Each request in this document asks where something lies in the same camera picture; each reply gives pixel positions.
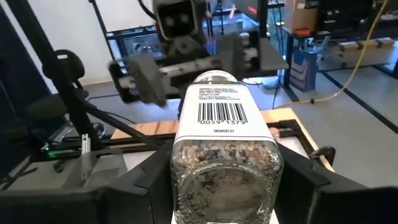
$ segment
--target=black clamp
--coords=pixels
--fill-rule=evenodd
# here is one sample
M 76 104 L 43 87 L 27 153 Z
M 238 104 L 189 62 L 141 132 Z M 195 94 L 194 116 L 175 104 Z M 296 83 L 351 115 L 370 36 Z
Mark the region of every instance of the black clamp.
M 333 162 L 335 161 L 335 156 L 336 156 L 336 149 L 331 146 L 325 146 L 322 147 L 316 151 L 313 151 L 310 154 L 310 158 L 312 160 L 319 159 L 320 156 L 325 156 L 326 160 L 330 163 L 330 165 L 333 165 Z

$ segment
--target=wooden board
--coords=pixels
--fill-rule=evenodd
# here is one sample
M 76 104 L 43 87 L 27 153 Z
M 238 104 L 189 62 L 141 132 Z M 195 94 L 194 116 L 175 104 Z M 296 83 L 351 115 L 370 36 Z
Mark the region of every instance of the wooden board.
M 311 135 L 304 128 L 304 125 L 301 123 L 301 121 L 299 120 L 299 118 L 297 117 L 297 115 L 294 113 L 294 111 L 291 108 L 283 108 L 283 109 L 277 109 L 277 110 L 266 110 L 266 111 L 261 111 L 261 114 L 262 114 L 262 117 L 264 118 L 264 121 L 267 123 L 295 119 L 298 122 L 298 124 L 300 125 L 304 135 L 307 137 L 311 146 L 315 150 L 318 149 L 317 144 L 311 138 Z M 172 133 L 177 132 L 178 121 L 159 121 L 159 122 L 152 122 L 152 123 L 133 124 L 133 125 L 131 125 L 131 127 L 146 134 L 146 135 L 172 134 Z M 129 137 L 128 134 L 126 134 L 120 130 L 115 130 L 115 132 L 112 135 L 112 139 L 120 139 L 120 138 L 128 138 L 128 137 Z M 334 171 L 324 156 L 321 156 L 320 159 L 328 170 Z

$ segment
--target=office chair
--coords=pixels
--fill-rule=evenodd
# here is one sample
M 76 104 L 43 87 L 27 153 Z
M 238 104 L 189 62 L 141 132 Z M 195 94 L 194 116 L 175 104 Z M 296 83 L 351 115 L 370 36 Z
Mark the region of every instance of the office chair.
M 60 61 L 61 67 L 65 70 L 67 77 L 49 77 L 45 67 L 42 67 L 43 74 L 49 79 L 57 78 L 73 85 L 75 87 L 76 96 L 81 100 L 86 100 L 89 94 L 83 89 L 81 83 L 79 82 L 79 78 L 85 75 L 83 62 L 81 62 L 80 58 L 70 50 L 56 50 L 55 54 Z M 53 94 L 37 100 L 27 108 L 28 118 L 34 121 L 59 118 L 65 116 L 67 113 L 68 109 L 59 94 Z M 99 137 L 102 138 L 105 135 L 105 126 L 101 123 L 93 123 L 93 126 L 97 130 Z M 60 138 L 60 142 L 65 139 L 67 134 L 74 130 L 72 126 L 70 127 L 72 129 L 67 131 Z

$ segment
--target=cardboard box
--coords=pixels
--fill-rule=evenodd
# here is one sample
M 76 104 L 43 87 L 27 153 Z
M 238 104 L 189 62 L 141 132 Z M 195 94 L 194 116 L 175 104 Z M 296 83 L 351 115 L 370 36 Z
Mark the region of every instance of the cardboard box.
M 318 17 L 316 3 L 313 0 L 285 0 L 285 29 L 290 33 L 303 28 L 315 31 Z

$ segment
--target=metal pole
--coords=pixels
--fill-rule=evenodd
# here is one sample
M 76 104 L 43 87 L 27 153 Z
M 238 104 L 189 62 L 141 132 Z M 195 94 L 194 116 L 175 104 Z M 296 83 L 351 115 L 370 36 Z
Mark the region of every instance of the metal pole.
M 27 0 L 6 1 L 33 49 L 36 51 L 43 67 L 46 68 L 47 75 L 52 77 L 54 86 L 57 88 L 65 106 L 68 108 L 70 120 L 75 125 L 78 134 L 88 134 L 92 140 L 93 148 L 95 150 L 102 149 L 102 142 L 92 127 L 86 111 L 83 109 L 82 103 L 74 94 L 75 88 L 70 83 L 65 83 L 65 81 L 62 80 L 63 77 L 67 77 L 67 74 L 62 69 L 29 3 Z
M 258 0 L 259 6 L 259 37 L 267 38 L 268 0 Z
M 99 22 L 99 26 L 101 27 L 102 33 L 104 35 L 106 45 L 108 46 L 109 52 L 111 53 L 111 57 L 114 60 L 115 57 L 113 55 L 111 44 L 109 43 L 108 36 L 106 35 L 108 33 L 108 31 L 106 31 L 105 23 L 104 23 L 104 20 L 102 19 L 100 10 L 98 9 L 97 2 L 95 0 L 88 0 L 88 2 L 92 3 L 92 5 L 94 7 L 95 15 L 97 16 L 97 20 Z

